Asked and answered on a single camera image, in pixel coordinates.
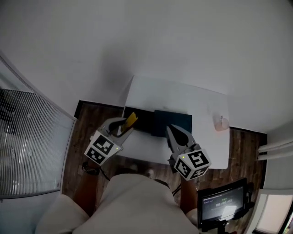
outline black cable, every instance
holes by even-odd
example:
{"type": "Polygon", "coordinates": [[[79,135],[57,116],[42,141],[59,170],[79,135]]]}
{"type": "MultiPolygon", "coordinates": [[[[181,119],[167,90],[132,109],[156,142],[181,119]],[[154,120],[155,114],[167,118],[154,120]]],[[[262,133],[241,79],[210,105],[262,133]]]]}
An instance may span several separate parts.
{"type": "Polygon", "coordinates": [[[179,192],[181,190],[181,188],[179,188],[177,191],[175,191],[175,193],[173,193],[173,196],[175,196],[175,194],[177,193],[177,192],[179,192]]]}
{"type": "Polygon", "coordinates": [[[178,190],[180,187],[181,187],[181,184],[179,184],[178,187],[177,187],[172,193],[174,194],[175,192],[177,192],[177,190],[178,190]]]}
{"type": "Polygon", "coordinates": [[[102,172],[102,174],[104,175],[104,177],[106,178],[106,180],[110,181],[110,179],[106,176],[105,172],[102,170],[101,167],[100,167],[100,171],[102,172]]]}

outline white tabletop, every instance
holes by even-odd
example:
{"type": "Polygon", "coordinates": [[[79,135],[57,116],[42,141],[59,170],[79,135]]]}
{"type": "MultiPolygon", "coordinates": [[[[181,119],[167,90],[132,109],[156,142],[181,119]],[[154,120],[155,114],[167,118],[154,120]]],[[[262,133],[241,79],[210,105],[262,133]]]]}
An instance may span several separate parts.
{"type": "MultiPolygon", "coordinates": [[[[229,130],[217,132],[213,123],[214,115],[228,119],[226,95],[177,82],[135,76],[126,106],[192,115],[192,135],[206,149],[212,161],[211,168],[227,168],[230,133],[229,130]]],[[[136,130],[123,143],[123,151],[119,153],[162,164],[168,164],[171,154],[166,138],[136,130]]]]}

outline yellow object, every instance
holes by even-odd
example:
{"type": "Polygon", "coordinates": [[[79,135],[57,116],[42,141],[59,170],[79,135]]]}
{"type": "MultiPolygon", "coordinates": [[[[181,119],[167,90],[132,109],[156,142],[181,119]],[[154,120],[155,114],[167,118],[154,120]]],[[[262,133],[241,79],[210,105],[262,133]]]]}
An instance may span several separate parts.
{"type": "Polygon", "coordinates": [[[123,124],[121,126],[121,133],[123,133],[124,131],[126,131],[128,128],[130,128],[135,121],[138,119],[138,117],[136,117],[136,114],[134,112],[132,112],[132,114],[127,118],[125,124],[123,124]]]}

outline monitor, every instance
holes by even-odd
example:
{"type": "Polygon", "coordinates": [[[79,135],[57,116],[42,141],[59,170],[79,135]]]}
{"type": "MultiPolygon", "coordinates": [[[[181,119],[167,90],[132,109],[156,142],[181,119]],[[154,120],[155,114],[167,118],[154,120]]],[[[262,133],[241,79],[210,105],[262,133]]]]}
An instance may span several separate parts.
{"type": "Polygon", "coordinates": [[[201,224],[230,220],[244,209],[246,179],[216,188],[198,191],[198,217],[201,224]]]}

